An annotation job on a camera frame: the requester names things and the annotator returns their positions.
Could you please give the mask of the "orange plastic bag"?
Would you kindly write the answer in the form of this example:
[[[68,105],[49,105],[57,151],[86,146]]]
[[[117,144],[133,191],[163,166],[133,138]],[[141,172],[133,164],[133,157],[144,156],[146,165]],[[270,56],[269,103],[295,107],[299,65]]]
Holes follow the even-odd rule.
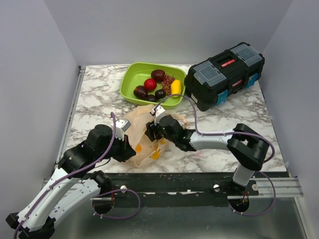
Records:
[[[136,155],[125,162],[135,168],[143,168],[159,159],[166,151],[169,141],[165,138],[151,141],[146,135],[146,124],[154,121],[150,111],[154,105],[138,106],[124,116],[131,123],[125,134]]]

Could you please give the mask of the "dark fake plum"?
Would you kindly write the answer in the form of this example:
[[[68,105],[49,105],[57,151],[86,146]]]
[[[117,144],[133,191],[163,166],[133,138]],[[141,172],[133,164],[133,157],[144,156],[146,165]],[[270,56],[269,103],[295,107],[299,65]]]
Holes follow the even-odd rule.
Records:
[[[157,102],[158,100],[157,100],[155,95],[149,94],[146,97],[146,101],[148,101],[148,102]]]
[[[155,97],[157,100],[161,100],[166,97],[166,91],[164,89],[159,89],[155,92]]]

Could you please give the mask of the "yellow fake mango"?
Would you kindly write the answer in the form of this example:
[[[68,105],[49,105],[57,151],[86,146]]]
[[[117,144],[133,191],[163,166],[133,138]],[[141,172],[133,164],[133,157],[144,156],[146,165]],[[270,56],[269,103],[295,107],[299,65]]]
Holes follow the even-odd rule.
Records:
[[[176,95],[180,95],[181,89],[182,89],[182,86],[181,86],[180,80],[174,80],[170,85],[170,91],[173,97],[176,97]]]

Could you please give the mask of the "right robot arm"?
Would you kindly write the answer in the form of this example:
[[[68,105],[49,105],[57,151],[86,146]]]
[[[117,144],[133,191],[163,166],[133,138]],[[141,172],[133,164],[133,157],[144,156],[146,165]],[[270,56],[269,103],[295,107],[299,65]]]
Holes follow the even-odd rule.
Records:
[[[183,128],[171,115],[147,123],[145,135],[152,142],[164,138],[182,151],[230,151],[239,162],[229,183],[229,189],[235,195],[247,190],[251,177],[261,170],[270,147],[265,138],[242,123],[231,130],[199,133]]]

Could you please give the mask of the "dark brown fake pepper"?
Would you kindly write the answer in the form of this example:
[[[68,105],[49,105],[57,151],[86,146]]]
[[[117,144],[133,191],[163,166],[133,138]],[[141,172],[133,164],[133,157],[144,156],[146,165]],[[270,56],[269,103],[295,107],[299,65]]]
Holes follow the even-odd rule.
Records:
[[[138,99],[146,100],[148,96],[148,91],[144,86],[136,86],[133,91],[133,94]]]

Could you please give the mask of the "red fake grapes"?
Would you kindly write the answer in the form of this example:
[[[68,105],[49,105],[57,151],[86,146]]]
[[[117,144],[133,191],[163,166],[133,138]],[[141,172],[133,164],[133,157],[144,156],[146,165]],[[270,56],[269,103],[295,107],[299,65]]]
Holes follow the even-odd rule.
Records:
[[[162,85],[162,89],[165,91],[167,96],[171,94],[171,84],[174,81],[175,81],[175,77],[173,77],[172,75],[164,75],[161,85]]]

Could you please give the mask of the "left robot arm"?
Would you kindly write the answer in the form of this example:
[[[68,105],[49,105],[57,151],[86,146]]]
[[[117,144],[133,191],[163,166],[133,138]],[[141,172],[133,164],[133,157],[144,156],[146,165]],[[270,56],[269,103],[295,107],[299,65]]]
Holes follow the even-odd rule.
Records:
[[[15,239],[49,239],[57,226],[84,202],[113,196],[120,190],[103,171],[94,171],[103,159],[125,162],[136,152],[125,131],[130,123],[117,120],[112,127],[96,125],[79,145],[64,152],[47,184],[32,202],[7,216]]]

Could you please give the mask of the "red fake pomegranate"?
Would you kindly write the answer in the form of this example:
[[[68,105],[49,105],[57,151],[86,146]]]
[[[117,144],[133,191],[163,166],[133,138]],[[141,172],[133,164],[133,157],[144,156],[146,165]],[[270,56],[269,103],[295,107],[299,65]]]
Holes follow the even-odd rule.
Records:
[[[152,92],[156,89],[157,82],[152,78],[148,78],[144,81],[144,87],[147,89],[148,92]]]

